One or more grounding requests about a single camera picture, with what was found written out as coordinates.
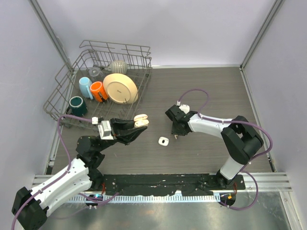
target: wire dish rack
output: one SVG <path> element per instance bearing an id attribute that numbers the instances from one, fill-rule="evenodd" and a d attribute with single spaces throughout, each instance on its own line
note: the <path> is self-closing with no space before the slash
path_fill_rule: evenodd
<path id="1" fill-rule="evenodd" d="M 44 103 L 44 111 L 54 120 L 58 120 L 60 115 L 66 113 L 69 99 L 73 96 L 80 96 L 87 105 L 88 113 L 84 116 L 86 118 L 97 116 L 104 119 L 113 117 L 132 119 L 151 76 L 150 47 L 84 40 L 79 48 L 82 49 L 81 54 L 73 65 L 66 63 L 56 74 L 56 88 Z M 106 67 L 115 60 L 123 60 L 127 63 L 126 75 L 136 84 L 138 99 L 133 104 L 117 104 L 110 99 L 100 103 L 95 99 L 90 100 L 83 97 L 79 89 L 79 79 L 90 77 L 89 69 L 93 66 L 100 67 L 105 76 L 110 74 L 111 72 Z M 90 123 L 71 118 L 63 119 L 62 123 L 66 127 L 78 126 L 97 130 Z"/>

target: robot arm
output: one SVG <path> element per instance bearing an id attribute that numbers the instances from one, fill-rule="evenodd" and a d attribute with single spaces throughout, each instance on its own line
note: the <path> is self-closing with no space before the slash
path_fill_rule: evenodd
<path id="1" fill-rule="evenodd" d="M 23 187 L 17 192 L 12 208 L 14 215 L 28 198 L 41 191 L 18 216 L 18 221 L 25 230 L 39 229 L 52 212 L 78 193 L 86 190 L 97 191 L 104 182 L 103 175 L 97 169 L 105 157 L 100 152 L 117 142 L 130 144 L 147 128 L 135 127 L 133 120 L 117 118 L 98 120 L 93 117 L 92 123 L 98 125 L 99 136 L 82 136 L 78 139 L 78 155 L 71 161 L 71 167 L 63 178 L 42 191 L 43 187 L 63 175 L 68 166 L 31 190 Z"/>
<path id="2" fill-rule="evenodd" d="M 217 183 L 222 188 L 232 183 L 234 177 L 263 145 L 262 138 L 253 127 L 224 123 L 232 120 L 247 122 L 248 120 L 242 116 L 237 116 L 235 119 L 220 119 L 201 115 L 221 123 L 209 121 L 200 118 L 196 111 L 190 111 L 188 105 L 173 105 L 165 114 L 173 122 L 172 134 L 175 136 L 185 136 L 189 132 L 202 132 L 224 140 L 230 156 L 217 172 Z"/>

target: white cable connector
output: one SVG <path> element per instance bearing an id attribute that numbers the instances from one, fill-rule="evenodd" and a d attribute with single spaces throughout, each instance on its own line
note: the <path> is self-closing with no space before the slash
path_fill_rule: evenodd
<path id="1" fill-rule="evenodd" d="M 92 124 L 97 125 L 98 124 L 98 117 L 94 116 L 92 117 Z"/>

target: mug handle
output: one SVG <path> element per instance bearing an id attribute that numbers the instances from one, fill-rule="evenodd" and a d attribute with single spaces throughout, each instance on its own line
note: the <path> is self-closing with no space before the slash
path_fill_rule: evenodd
<path id="1" fill-rule="evenodd" d="M 90 91 L 90 87 L 88 87 L 88 85 L 86 86 L 86 89 L 87 89 L 87 92 L 88 92 L 88 94 L 90 95 L 90 98 L 91 98 L 91 100 L 93 99 L 93 95 L 92 95 L 92 93 L 91 93 L 91 91 Z"/>
<path id="2" fill-rule="evenodd" d="M 111 65 L 112 63 L 113 63 L 113 62 L 111 62 L 110 64 L 108 64 L 108 66 L 106 67 L 107 71 L 111 71 L 110 65 Z"/>

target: cable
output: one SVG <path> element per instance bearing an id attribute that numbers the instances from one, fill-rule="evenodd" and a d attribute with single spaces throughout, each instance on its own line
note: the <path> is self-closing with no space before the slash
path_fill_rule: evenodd
<path id="1" fill-rule="evenodd" d="M 195 89 L 191 89 L 191 90 L 188 90 L 188 91 L 184 92 L 184 93 L 181 95 L 181 97 L 179 98 L 178 104 L 180 104 L 181 99 L 182 99 L 188 92 L 191 92 L 191 91 L 202 91 L 202 92 L 204 92 L 204 93 L 207 95 L 207 99 L 206 99 L 205 103 L 204 103 L 204 104 L 200 107 L 200 109 L 197 111 L 197 115 L 198 115 L 201 119 L 204 119 L 204 120 L 207 120 L 207 121 L 222 123 L 223 121 L 221 121 L 221 120 L 215 120 L 215 119 L 212 119 L 212 118 L 202 117 L 202 116 L 201 116 L 201 110 L 207 105 L 207 103 L 209 102 L 209 98 L 210 98 L 208 92 L 205 91 L 205 90 L 203 90 L 203 89 L 195 88 Z M 271 136 L 269 135 L 269 133 L 266 132 L 266 131 L 265 131 L 263 128 L 261 128 L 260 126 L 254 124 L 254 123 L 250 123 L 250 122 L 245 122 L 245 121 L 234 121 L 234 120 L 232 120 L 232 121 L 224 121 L 224 123 L 226 123 L 226 124 L 235 123 L 235 124 L 243 124 L 243 125 L 252 126 L 252 127 L 254 127 L 254 128 L 259 129 L 261 132 L 263 132 L 263 133 L 266 135 L 266 137 L 268 138 L 269 143 L 270 143 L 268 149 L 265 150 L 264 152 L 258 153 L 257 155 L 253 156 L 253 157 L 250 159 L 250 162 L 251 162 L 253 159 L 255 159 L 255 158 L 259 157 L 259 156 L 262 156 L 262 155 L 264 155 L 264 154 L 266 154 L 266 153 L 268 153 L 268 152 L 270 152 L 270 151 L 272 150 L 272 148 L 273 148 L 273 140 L 272 140 Z M 246 172 L 246 171 L 243 171 L 247 165 L 248 165 L 248 164 L 244 165 L 244 166 L 242 167 L 242 169 L 240 170 L 240 172 L 247 173 L 247 174 L 253 179 L 253 181 L 255 182 L 255 185 L 256 185 L 256 196 L 255 196 L 255 199 L 254 199 L 254 201 L 253 201 L 249 206 L 247 206 L 247 207 L 243 207 L 243 208 L 240 208 L 240 207 L 229 207 L 230 209 L 233 209 L 233 210 L 245 210 L 245 209 L 248 209 L 248 208 L 252 207 L 252 206 L 256 203 L 256 201 L 257 201 L 257 199 L 258 199 L 259 190 L 258 190 L 257 181 L 255 180 L 255 178 L 254 178 L 250 173 L 248 173 L 248 172 Z"/>
<path id="2" fill-rule="evenodd" d="M 114 199 L 114 197 L 116 197 L 116 196 L 118 196 L 119 195 L 119 193 L 115 193 L 112 197 L 110 197 L 108 200 L 105 200 L 105 201 L 103 201 L 104 203 L 100 203 L 99 205 L 97 205 L 97 206 L 103 206 L 103 205 L 106 205 L 108 202 L 110 202 L 112 199 Z M 76 214 L 78 214 L 79 212 L 82 212 L 83 210 L 85 210 L 85 209 L 89 209 L 89 207 L 83 207 L 83 208 L 81 208 L 81 209 L 79 209 L 78 211 L 76 211 L 76 212 L 74 212 L 74 213 L 72 213 L 71 215 L 69 215 L 69 216 L 66 216 L 66 217 L 52 217 L 52 216 L 50 216 L 52 219 L 68 219 L 68 218 L 70 218 L 70 217 L 72 217 L 72 216 L 74 216 L 74 215 L 76 215 Z"/>
<path id="3" fill-rule="evenodd" d="M 41 190 L 37 191 L 36 193 L 34 193 L 29 199 L 27 199 L 23 205 L 21 205 L 21 207 L 18 209 L 18 211 L 16 212 L 15 214 L 15 217 L 13 219 L 13 222 L 12 222 L 12 226 L 11 226 L 11 230 L 14 230 L 15 229 L 15 224 L 16 224 L 16 221 L 17 221 L 17 218 L 18 216 L 20 215 L 21 211 L 23 210 L 23 208 L 34 198 L 36 197 L 38 194 L 40 194 L 41 192 L 43 192 L 44 190 L 46 190 L 47 188 L 49 188 L 50 186 L 52 186 L 53 184 L 55 184 L 56 182 L 58 182 L 60 179 L 62 179 L 68 172 L 69 170 L 71 169 L 71 157 L 69 155 L 69 152 L 68 152 L 68 149 L 64 143 L 64 140 L 62 138 L 62 135 L 61 135 L 61 130 L 60 130 L 60 123 L 61 123 L 61 120 L 62 118 L 64 117 L 70 117 L 70 118 L 73 118 L 73 119 L 76 119 L 76 120 L 79 120 L 79 121 L 86 121 L 86 122 L 92 122 L 91 119 L 86 119 L 86 118 L 81 118 L 81 117 L 78 117 L 78 116 L 74 116 L 74 115 L 61 115 L 59 118 L 58 118 L 58 122 L 57 122 L 57 132 L 58 132 L 58 135 L 59 135 L 59 139 L 65 149 L 65 152 L 67 154 L 67 158 L 68 158 L 68 167 L 67 167 L 67 170 L 61 175 L 59 176 L 56 180 L 52 181 L 51 183 L 47 184 L 45 187 L 43 187 Z"/>
<path id="4" fill-rule="evenodd" d="M 255 177 L 253 177 L 252 174 L 250 174 L 249 172 L 247 171 L 242 171 L 243 173 L 246 173 L 247 175 L 249 175 L 253 181 L 255 182 L 255 186 L 256 186 L 256 196 L 255 196 L 255 199 L 253 200 L 253 202 L 249 205 L 249 206 L 246 206 L 246 207 L 232 207 L 232 206 L 228 206 L 227 204 L 223 203 L 222 201 L 220 202 L 220 204 L 222 204 L 223 206 L 227 207 L 227 208 L 230 208 L 232 210 L 237 210 L 237 211 L 242 211 L 242 210 L 246 210 L 250 207 L 252 207 L 258 200 L 258 195 L 259 195 L 259 188 L 258 188 L 258 184 L 257 184 L 257 181 L 255 179 Z"/>

